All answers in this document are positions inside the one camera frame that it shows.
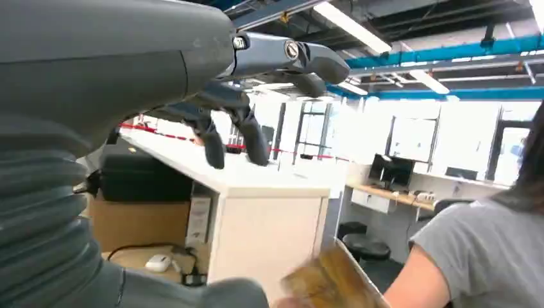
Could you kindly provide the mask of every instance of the robotic hand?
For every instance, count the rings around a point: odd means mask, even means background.
[[[276,78],[292,82],[304,95],[318,97],[326,93],[326,81],[340,83],[350,72],[344,60],[325,46],[260,33],[239,33],[234,42],[235,61],[219,80],[208,83],[187,101],[189,104],[181,102],[148,112],[150,116],[183,122],[193,128],[204,141],[208,163],[217,169],[225,165],[225,151],[210,109],[230,115],[244,136],[248,156],[254,164],[268,163],[268,146],[249,107],[249,97],[224,81],[271,72]]]
[[[268,307],[250,280],[188,289],[103,261],[79,217],[87,199],[72,191],[86,175],[76,158],[111,127],[173,102],[195,105],[212,80],[282,69],[340,81],[309,44],[269,37],[275,48],[263,59],[251,51],[261,40],[244,49],[239,37],[221,11],[183,1],[0,1],[0,307]],[[272,60],[279,51],[290,58]],[[203,101],[240,127],[251,122],[246,107]]]

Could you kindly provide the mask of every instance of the computer monitor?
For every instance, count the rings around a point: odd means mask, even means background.
[[[446,175],[476,181],[476,178],[478,177],[478,171],[448,167],[448,169],[446,169]]]
[[[376,154],[368,177],[384,183],[386,189],[391,189],[393,184],[407,188],[414,171],[414,164],[415,161],[410,159]]]

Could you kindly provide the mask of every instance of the metal screw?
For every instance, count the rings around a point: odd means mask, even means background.
[[[285,43],[285,54],[292,60],[298,58],[298,45],[292,40]]]
[[[232,44],[236,50],[246,49],[246,41],[242,37],[235,37]]]

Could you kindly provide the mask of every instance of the woman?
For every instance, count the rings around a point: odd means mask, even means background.
[[[544,106],[512,189],[447,208],[411,246],[385,293],[392,308],[544,307]],[[278,306],[297,307],[293,300]]]

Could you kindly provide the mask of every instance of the dark hair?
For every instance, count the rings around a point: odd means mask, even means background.
[[[522,166],[515,187],[523,189],[540,182],[544,182],[544,104],[536,111],[531,131],[525,140]]]
[[[544,101],[525,140],[520,174],[512,189],[491,197],[515,210],[544,213]]]

